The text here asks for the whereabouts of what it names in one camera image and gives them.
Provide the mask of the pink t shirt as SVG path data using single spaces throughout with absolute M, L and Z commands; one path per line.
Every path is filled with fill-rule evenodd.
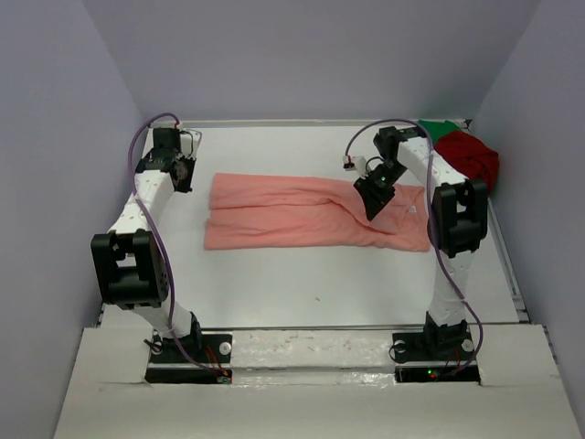
M 218 173 L 209 195 L 209 251 L 357 246 L 427 252 L 422 187 L 396 185 L 373 219 L 352 183 L 320 177 Z

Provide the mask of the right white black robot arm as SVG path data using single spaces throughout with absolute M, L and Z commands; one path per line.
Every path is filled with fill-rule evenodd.
M 398 364 L 455 360 L 468 367 L 483 344 L 473 339 L 467 320 L 476 319 L 465 296 L 469 269 L 488 232 L 488 187 L 455 170 L 434 148 L 429 131 L 408 119 L 375 121 L 374 145 L 379 165 L 344 153 L 344 168 L 354 170 L 354 184 L 368 220 L 396 195 L 405 172 L 425 187 L 428 235 L 436 257 L 433 296 L 422 330 L 393 337 L 390 358 Z

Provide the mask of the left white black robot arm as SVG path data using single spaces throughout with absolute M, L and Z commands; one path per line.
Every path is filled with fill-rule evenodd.
M 119 218 L 93 236 L 90 251 L 101 299 L 130 311 L 160 337 L 154 352 L 170 348 L 183 361 L 204 346 L 195 315 L 176 300 L 170 258 L 156 225 L 174 194 L 191 192 L 202 134 L 193 129 L 154 128 L 140 159 L 129 159 L 131 195 Z

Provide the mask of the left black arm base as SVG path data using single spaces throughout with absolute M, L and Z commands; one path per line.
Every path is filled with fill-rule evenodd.
M 154 333 L 144 344 L 149 349 L 145 380 L 151 384 L 230 384 L 233 337 L 225 332 L 204 332 L 199 348 L 192 339 L 173 339 Z

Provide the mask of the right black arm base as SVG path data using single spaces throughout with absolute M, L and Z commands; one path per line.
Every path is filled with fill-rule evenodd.
M 394 379 L 398 384 L 481 381 L 473 357 L 474 344 L 470 332 L 465 338 L 438 352 L 424 346 L 421 332 L 398 332 L 392 335 L 388 356 L 394 362 Z

